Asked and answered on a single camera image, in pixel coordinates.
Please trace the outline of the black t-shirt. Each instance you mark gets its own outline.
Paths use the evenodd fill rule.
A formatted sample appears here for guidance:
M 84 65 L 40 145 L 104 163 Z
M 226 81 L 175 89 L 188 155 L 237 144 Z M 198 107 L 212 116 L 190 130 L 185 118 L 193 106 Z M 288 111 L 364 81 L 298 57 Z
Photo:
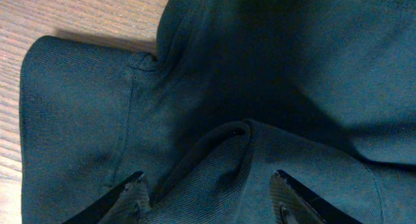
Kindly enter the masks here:
M 139 223 L 277 223 L 277 170 L 362 223 L 414 223 L 415 0 L 169 0 L 155 54 L 44 36 L 19 115 L 24 223 L 137 171 Z

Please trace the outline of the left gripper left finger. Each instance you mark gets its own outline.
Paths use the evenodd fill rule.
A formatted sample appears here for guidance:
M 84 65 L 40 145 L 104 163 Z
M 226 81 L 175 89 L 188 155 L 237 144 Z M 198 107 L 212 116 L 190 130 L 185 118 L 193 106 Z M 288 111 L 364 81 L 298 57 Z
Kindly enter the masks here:
M 149 211 L 148 180 L 137 171 L 63 224 L 139 223 Z

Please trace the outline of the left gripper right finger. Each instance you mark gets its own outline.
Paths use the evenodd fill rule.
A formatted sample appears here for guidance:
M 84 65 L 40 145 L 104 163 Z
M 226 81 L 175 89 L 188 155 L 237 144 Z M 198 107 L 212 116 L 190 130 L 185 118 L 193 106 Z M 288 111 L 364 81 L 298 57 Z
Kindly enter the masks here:
M 283 170 L 270 178 L 270 200 L 281 224 L 362 224 Z

